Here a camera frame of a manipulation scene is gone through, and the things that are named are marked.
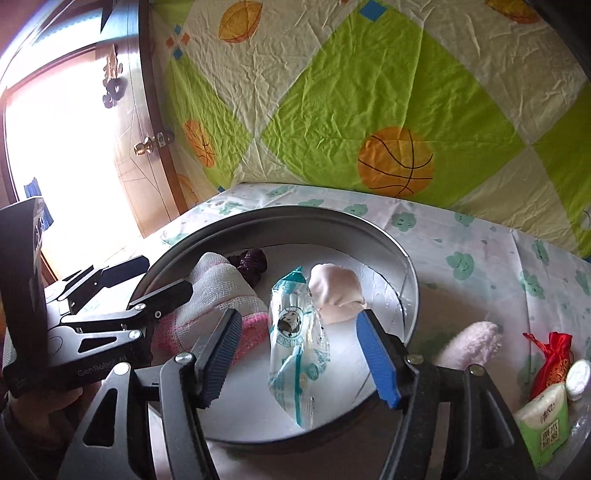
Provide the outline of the person's left hand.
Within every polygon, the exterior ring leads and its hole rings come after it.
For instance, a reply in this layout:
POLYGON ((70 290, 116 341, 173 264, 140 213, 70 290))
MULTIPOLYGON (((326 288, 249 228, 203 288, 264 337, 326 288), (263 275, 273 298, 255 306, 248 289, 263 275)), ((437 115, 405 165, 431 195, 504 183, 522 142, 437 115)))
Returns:
POLYGON ((1 477, 55 479, 75 430, 101 384, 28 392, 1 400, 1 477))

